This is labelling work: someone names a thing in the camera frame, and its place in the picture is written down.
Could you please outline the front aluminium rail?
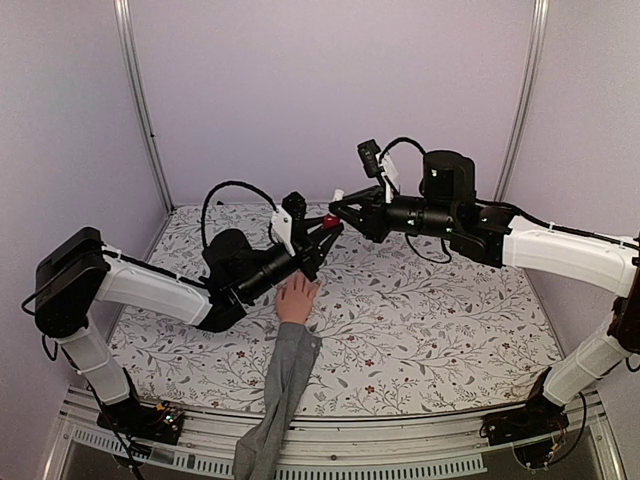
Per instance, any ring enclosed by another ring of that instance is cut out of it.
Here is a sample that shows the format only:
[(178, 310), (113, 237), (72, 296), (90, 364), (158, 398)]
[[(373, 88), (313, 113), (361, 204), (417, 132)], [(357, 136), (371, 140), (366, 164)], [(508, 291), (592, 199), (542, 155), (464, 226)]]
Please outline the front aluminium rail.
[[(278, 479), (628, 479), (595, 390), (566, 408), (569, 427), (493, 445), (487, 410), (399, 417), (300, 417), (282, 444)], [(97, 424), (92, 395), (69, 389), (54, 422), (45, 479), (129, 479), (126, 453)], [(256, 414), (186, 408), (177, 444), (142, 441), (146, 479), (230, 479), (236, 441)]]

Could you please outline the red nail polish bottle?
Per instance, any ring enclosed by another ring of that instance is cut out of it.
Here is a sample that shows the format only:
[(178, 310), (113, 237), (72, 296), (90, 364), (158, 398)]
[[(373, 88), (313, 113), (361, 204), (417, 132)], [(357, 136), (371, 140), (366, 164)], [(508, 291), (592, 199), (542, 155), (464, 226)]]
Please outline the red nail polish bottle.
[(333, 216), (331, 214), (327, 214), (323, 217), (323, 229), (327, 230), (333, 227), (336, 227), (341, 224), (341, 219)]

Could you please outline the left aluminium frame post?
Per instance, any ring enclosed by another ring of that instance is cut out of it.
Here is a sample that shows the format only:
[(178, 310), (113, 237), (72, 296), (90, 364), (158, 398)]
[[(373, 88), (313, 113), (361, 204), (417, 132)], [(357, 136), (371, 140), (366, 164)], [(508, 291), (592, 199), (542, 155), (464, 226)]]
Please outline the left aluminium frame post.
[(131, 90), (133, 105), (142, 136), (156, 189), (167, 214), (171, 214), (176, 206), (173, 201), (169, 182), (160, 157), (156, 141), (155, 129), (144, 90), (142, 72), (136, 49), (135, 33), (131, 17), (130, 1), (115, 0), (113, 2), (116, 27), (121, 45), (123, 61)]

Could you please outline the right aluminium frame post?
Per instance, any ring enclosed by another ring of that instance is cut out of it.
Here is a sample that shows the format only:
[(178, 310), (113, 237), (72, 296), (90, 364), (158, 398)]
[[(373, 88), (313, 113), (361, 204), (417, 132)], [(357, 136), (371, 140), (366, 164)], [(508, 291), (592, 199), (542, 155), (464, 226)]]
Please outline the right aluminium frame post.
[(549, 0), (535, 0), (533, 2), (530, 35), (525, 55), (520, 93), (493, 195), (493, 199), (498, 202), (506, 199), (524, 138), (528, 114), (534, 96), (536, 80), (544, 50), (549, 9)]

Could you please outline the aluminium frame post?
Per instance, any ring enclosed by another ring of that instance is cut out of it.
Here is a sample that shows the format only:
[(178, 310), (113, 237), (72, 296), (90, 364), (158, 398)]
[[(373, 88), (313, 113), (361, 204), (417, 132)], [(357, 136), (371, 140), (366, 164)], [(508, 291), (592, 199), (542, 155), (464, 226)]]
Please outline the aluminium frame post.
[(528, 114), (534, 96), (536, 80), (544, 50), (549, 9), (549, 0), (535, 0), (533, 2), (530, 35), (525, 55), (520, 93), (493, 195), (493, 199), (498, 202), (506, 199), (524, 138)]
[(135, 33), (131, 17), (130, 1), (115, 0), (113, 2), (116, 27), (121, 45), (123, 61), (131, 90), (133, 105), (142, 136), (156, 189), (167, 214), (171, 214), (176, 206), (173, 201), (169, 182), (160, 157), (156, 141), (155, 129), (144, 90), (142, 72), (136, 49)]

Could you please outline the person's hand on table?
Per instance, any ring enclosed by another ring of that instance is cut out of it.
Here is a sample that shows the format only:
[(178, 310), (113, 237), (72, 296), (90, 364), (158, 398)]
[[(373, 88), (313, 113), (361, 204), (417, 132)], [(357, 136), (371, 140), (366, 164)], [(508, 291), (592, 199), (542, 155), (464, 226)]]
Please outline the person's hand on table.
[(315, 297), (320, 289), (300, 272), (291, 275), (279, 288), (276, 313), (281, 323), (304, 325), (311, 315)]

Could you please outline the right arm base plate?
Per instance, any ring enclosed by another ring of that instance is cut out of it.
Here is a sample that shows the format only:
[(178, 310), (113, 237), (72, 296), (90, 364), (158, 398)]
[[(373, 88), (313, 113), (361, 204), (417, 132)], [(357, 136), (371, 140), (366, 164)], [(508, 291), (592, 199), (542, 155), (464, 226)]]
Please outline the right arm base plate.
[(533, 402), (485, 415), (479, 436), (487, 439), (490, 446), (525, 441), (513, 448), (515, 459), (526, 469), (538, 470), (553, 463), (568, 426), (563, 407)]

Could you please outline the floral patterned table cloth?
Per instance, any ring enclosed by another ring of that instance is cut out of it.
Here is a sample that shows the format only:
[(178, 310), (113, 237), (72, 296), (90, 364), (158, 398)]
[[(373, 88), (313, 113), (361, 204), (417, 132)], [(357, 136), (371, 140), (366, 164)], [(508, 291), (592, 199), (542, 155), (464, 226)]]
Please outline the floral patterned table cloth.
[[(399, 234), (375, 244), (346, 229), (319, 273), (308, 329), (322, 340), (299, 413), (451, 412), (525, 399), (561, 358), (526, 276)], [(278, 331), (266, 293), (230, 330), (206, 333), (128, 307), (110, 339), (139, 394), (260, 412)]]

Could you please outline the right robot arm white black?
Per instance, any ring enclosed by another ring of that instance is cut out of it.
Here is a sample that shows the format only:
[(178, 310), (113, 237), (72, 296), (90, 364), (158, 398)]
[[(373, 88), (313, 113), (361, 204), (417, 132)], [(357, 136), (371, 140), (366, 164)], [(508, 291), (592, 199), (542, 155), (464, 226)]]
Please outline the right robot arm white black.
[(443, 239), (479, 264), (537, 270), (600, 287), (616, 297), (609, 320), (565, 359), (540, 375), (517, 415), (517, 427), (537, 436), (579, 392), (639, 351), (639, 242), (534, 218), (507, 203), (482, 201), (474, 162), (453, 151), (423, 156), (419, 196), (400, 193), (388, 152), (362, 144), (358, 153), (377, 185), (337, 194), (330, 212), (366, 239), (389, 233)]

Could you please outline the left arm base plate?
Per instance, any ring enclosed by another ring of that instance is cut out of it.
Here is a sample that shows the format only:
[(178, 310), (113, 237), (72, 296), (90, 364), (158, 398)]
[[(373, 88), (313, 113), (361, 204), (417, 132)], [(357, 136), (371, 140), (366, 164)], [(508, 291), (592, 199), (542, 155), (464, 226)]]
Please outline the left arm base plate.
[(184, 424), (184, 411), (169, 402), (146, 406), (135, 399), (105, 405), (98, 403), (97, 424), (133, 438), (177, 445)]

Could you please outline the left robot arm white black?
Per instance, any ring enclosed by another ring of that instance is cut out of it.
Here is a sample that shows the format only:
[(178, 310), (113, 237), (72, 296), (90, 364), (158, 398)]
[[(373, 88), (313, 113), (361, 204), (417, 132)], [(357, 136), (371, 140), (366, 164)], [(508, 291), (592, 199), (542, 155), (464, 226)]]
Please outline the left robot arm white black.
[(208, 275), (194, 281), (126, 256), (84, 227), (40, 262), (36, 288), (22, 310), (38, 330), (55, 340), (78, 373), (94, 388), (111, 419), (128, 434), (148, 426), (148, 412), (135, 388), (89, 319), (96, 301), (149, 310), (200, 330), (219, 333), (296, 271), (313, 281), (342, 233), (324, 218), (287, 220), (274, 230), (278, 243), (253, 248), (239, 229), (217, 234), (203, 250)]

